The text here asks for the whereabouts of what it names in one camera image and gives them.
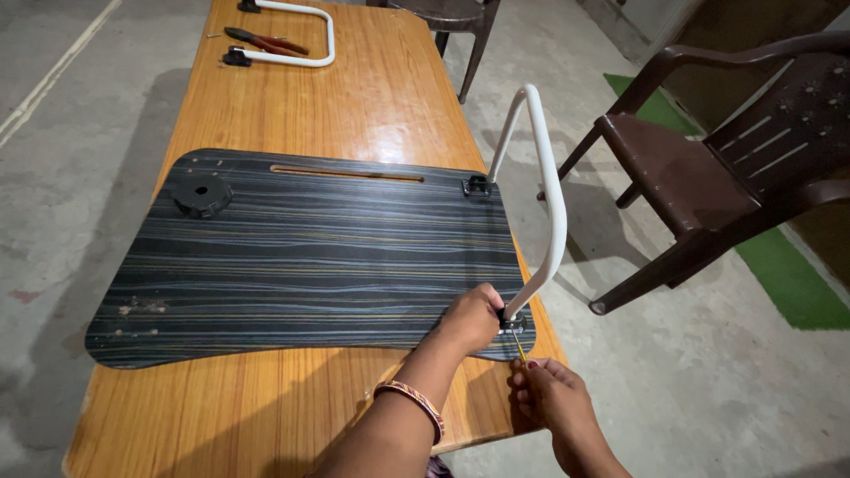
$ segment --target bracelet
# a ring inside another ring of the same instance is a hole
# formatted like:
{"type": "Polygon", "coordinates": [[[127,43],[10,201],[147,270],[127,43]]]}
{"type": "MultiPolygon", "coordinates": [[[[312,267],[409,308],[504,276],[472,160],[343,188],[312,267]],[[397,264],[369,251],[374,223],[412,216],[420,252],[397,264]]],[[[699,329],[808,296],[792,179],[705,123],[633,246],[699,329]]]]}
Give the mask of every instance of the bracelet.
{"type": "Polygon", "coordinates": [[[400,394],[410,398],[414,402],[416,402],[422,410],[431,418],[431,422],[433,422],[433,445],[439,443],[440,440],[443,439],[443,435],[445,435],[445,424],[443,423],[443,419],[439,416],[439,412],[437,412],[437,408],[428,401],[427,398],[422,396],[421,393],[417,392],[408,385],[402,384],[397,380],[388,380],[386,382],[381,382],[375,387],[375,392],[373,396],[377,398],[378,394],[385,390],[392,390],[399,392],[400,394]]]}

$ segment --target wooden table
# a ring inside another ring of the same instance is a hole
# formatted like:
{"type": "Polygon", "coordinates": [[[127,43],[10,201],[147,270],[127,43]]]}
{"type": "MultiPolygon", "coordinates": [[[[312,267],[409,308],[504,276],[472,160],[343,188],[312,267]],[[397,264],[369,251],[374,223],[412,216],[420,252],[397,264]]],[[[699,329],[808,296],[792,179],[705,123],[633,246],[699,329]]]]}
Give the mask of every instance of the wooden table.
{"type": "MultiPolygon", "coordinates": [[[[295,3],[333,18],[337,59],[328,67],[217,68],[235,41],[206,33],[224,26],[287,35],[310,46],[311,58],[326,56],[326,40],[318,17],[245,14],[235,0],[213,0],[157,190],[180,155],[202,147],[485,170],[424,21],[401,10],[295,3]]],[[[527,280],[522,257],[519,263],[527,280]]],[[[540,301],[531,307],[532,355],[564,360],[540,301]]],[[[134,371],[97,366],[64,472],[301,476],[404,357],[402,350],[308,349],[134,371]]],[[[527,430],[512,424],[507,376],[506,363],[463,362],[443,413],[445,439],[435,452],[527,430]]]]}

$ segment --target woman's left hand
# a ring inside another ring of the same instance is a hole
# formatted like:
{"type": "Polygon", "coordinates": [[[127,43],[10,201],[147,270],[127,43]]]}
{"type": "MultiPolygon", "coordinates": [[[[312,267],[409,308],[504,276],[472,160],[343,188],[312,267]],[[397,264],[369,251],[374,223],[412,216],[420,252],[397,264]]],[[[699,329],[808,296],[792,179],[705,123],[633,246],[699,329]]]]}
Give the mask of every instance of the woman's left hand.
{"type": "Polygon", "coordinates": [[[456,344],[463,355],[477,352],[499,333],[496,311],[504,306],[493,286],[481,284],[455,298],[436,332],[456,344]]]}

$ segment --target chair armrest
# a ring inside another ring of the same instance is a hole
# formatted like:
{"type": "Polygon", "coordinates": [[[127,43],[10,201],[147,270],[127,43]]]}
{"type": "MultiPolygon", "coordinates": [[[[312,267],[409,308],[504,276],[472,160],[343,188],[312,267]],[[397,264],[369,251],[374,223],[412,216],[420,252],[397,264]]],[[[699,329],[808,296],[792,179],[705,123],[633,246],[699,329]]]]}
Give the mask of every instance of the chair armrest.
{"type": "Polygon", "coordinates": [[[850,31],[813,33],[732,54],[672,45],[655,54],[647,62],[632,84],[611,106],[608,114],[634,114],[661,83],[682,65],[732,69],[760,65],[773,60],[789,60],[806,53],[847,51],[850,51],[850,31]]]}
{"type": "Polygon", "coordinates": [[[810,208],[827,204],[850,204],[850,179],[824,179],[802,188],[803,200],[810,208]]]}

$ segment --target hand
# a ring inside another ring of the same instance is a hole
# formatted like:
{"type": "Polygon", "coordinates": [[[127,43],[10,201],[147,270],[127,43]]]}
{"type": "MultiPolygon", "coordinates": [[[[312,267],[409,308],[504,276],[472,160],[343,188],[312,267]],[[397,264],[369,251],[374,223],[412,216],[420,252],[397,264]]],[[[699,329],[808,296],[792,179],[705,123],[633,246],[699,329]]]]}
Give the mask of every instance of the hand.
{"type": "Polygon", "coordinates": [[[574,478],[629,476],[599,428],[584,380],[552,358],[511,364],[508,379],[519,411],[552,431],[552,449],[561,469],[574,478]]]}
{"type": "Polygon", "coordinates": [[[504,306],[493,286],[481,284],[455,298],[435,332],[455,344],[463,355],[477,352],[499,333],[496,311],[504,306]]]}

